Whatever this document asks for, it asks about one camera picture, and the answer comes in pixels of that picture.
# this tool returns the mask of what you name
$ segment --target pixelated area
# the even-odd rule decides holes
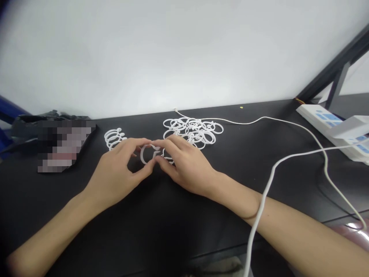
[[[39,121],[37,172],[62,172],[72,166],[95,129],[93,121]]]

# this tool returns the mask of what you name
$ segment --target black metal frame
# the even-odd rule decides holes
[[[341,90],[348,68],[367,51],[369,24],[297,95],[297,98],[309,102],[333,82],[326,104],[326,108],[329,108]]]

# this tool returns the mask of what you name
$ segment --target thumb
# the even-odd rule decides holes
[[[141,182],[143,179],[147,178],[152,172],[155,165],[155,160],[151,159],[141,170],[137,171],[133,174],[135,178],[139,182]]]
[[[167,173],[173,179],[173,181],[177,179],[178,172],[175,166],[171,165],[168,160],[164,159],[161,156],[156,156],[155,160],[159,163],[162,171]]]

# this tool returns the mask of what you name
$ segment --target forearm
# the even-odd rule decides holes
[[[226,175],[218,178],[211,199],[253,225],[261,194]],[[361,276],[369,270],[369,255],[356,244],[309,216],[267,198],[258,232],[306,276]]]
[[[79,194],[41,230],[8,257],[15,277],[44,276],[78,232],[99,211]]]

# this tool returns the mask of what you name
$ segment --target hand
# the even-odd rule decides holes
[[[132,173],[127,168],[130,157],[136,156],[134,151],[139,152],[140,146],[151,143],[152,141],[146,138],[128,138],[120,142],[112,151],[102,155],[95,172],[82,192],[84,197],[99,209],[99,212],[125,198],[152,173],[155,160],[149,161],[136,173]]]
[[[155,160],[174,182],[189,192],[209,197],[215,189],[220,173],[211,167],[198,148],[176,135],[164,140],[155,140],[152,144],[165,148],[173,158],[176,166],[160,156],[156,156]]]

